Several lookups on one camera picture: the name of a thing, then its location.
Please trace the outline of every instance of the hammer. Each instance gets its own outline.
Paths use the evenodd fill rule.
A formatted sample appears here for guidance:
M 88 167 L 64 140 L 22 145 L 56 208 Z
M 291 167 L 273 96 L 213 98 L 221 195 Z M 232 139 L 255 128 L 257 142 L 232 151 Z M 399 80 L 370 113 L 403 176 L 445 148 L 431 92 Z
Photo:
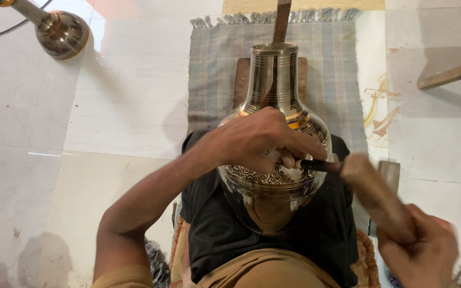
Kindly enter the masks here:
M 371 219 L 387 236 L 402 245 L 416 243 L 418 235 L 412 215 L 387 182 L 363 154 L 350 154 L 342 163 L 298 160 L 296 167 L 338 173 L 351 187 Z

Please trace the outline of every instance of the wooden handle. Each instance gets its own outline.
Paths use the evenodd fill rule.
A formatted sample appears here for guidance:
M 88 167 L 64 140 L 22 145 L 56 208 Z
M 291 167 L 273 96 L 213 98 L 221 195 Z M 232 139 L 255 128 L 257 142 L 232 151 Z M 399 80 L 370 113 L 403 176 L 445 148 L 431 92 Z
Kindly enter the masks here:
M 343 161 L 341 178 L 355 191 L 371 219 L 390 239 L 400 244 L 417 242 L 412 215 L 366 155 L 348 155 Z
M 287 21 L 291 11 L 291 0 L 278 0 L 277 17 L 275 18 L 275 29 L 273 31 L 273 43 L 284 42 L 286 39 Z

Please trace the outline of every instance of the mat fringe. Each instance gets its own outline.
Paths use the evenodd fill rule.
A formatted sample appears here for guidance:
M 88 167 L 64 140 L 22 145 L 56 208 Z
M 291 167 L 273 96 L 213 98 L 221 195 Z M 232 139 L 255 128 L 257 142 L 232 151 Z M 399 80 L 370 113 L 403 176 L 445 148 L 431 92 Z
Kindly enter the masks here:
M 305 23 L 305 22 L 336 22 L 336 21 L 354 21 L 361 13 L 361 10 L 356 8 L 323 8 L 311 10 L 298 10 L 291 11 L 289 23 Z M 277 11 L 257 13 L 252 12 L 250 18 L 238 12 L 234 15 L 222 15 L 218 17 L 218 25 L 240 25 L 240 24 L 255 24 L 255 23 L 274 23 Z M 211 25 L 211 18 L 205 16 L 196 18 L 189 21 L 195 29 L 209 28 Z

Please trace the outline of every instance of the white tile floor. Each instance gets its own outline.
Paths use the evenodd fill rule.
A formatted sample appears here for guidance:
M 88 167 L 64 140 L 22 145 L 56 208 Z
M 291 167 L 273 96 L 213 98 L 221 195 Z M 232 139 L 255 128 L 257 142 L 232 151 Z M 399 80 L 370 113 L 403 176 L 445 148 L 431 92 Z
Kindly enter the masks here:
M 179 154 L 189 20 L 219 15 L 222 2 L 53 0 L 47 10 L 91 27 L 84 53 L 66 62 L 42 51 L 30 23 L 0 37 L 0 287 L 90 286 L 101 213 Z M 356 21 L 370 155 L 402 164 L 402 198 L 454 222 L 461 249 L 461 82 L 415 88 L 421 71 L 461 64 L 461 0 L 386 7 Z M 0 8 L 0 31 L 21 20 Z M 375 130 L 398 107 L 389 133 Z M 167 259 L 170 215 L 148 232 Z

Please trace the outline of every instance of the small vase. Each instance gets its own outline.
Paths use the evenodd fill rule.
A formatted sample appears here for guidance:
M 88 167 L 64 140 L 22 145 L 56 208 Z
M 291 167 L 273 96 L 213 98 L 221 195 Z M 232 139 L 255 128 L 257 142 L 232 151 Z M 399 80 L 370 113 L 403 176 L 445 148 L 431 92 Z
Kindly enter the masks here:
M 78 55 L 88 41 L 88 25 L 73 13 L 46 12 L 28 0 L 0 0 L 0 7 L 8 6 L 35 25 L 38 42 L 56 60 L 66 60 Z
M 291 128 L 317 137 L 330 160 L 332 143 L 328 128 L 298 99 L 298 46 L 268 43 L 255 45 L 251 50 L 247 98 L 220 125 L 271 106 L 285 114 Z M 295 212 L 310 202 L 326 177 L 325 172 L 286 169 L 280 164 L 268 175 L 231 165 L 218 167 L 218 173 L 238 218 L 261 235 L 278 235 L 288 230 Z

